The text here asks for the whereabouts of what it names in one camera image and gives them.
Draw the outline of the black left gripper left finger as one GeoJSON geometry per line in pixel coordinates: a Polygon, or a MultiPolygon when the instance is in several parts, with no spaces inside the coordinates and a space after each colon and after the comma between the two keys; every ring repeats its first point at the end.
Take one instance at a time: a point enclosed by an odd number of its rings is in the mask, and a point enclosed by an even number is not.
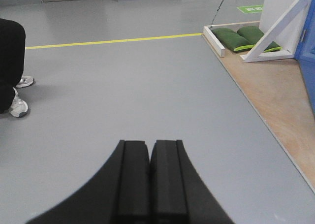
{"type": "Polygon", "coordinates": [[[30,224],[148,224],[149,154],[144,141],[119,141],[99,171],[30,224]]]}

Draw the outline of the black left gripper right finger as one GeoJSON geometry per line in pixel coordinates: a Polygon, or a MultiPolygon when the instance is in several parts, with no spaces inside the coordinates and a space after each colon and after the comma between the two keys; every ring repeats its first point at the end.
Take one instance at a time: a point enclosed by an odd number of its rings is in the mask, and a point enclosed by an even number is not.
{"type": "Polygon", "coordinates": [[[150,162],[153,224],[231,224],[181,140],[156,141],[150,162]]]}

